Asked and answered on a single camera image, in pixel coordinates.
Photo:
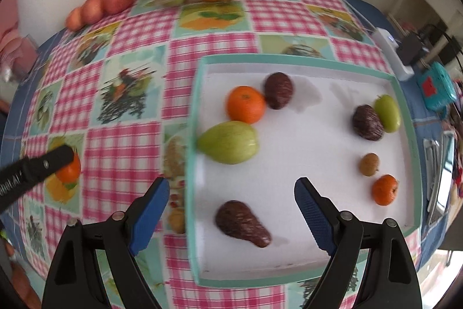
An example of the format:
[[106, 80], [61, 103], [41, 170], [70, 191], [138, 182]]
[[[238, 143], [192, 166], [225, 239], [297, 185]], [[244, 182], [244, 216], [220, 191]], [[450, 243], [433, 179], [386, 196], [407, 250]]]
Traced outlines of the person's hand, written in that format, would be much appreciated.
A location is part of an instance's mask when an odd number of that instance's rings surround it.
[[17, 262], [14, 262], [11, 257], [14, 255], [14, 248], [12, 245], [7, 242], [4, 238], [1, 238], [1, 244], [4, 246], [5, 251], [8, 255], [8, 261], [10, 262], [10, 266], [12, 268], [12, 286], [16, 290], [19, 297], [25, 302], [25, 304], [31, 309], [41, 309], [42, 303], [41, 300], [38, 298], [37, 293], [31, 287], [31, 283], [28, 277], [23, 270], [23, 267], [19, 265]]

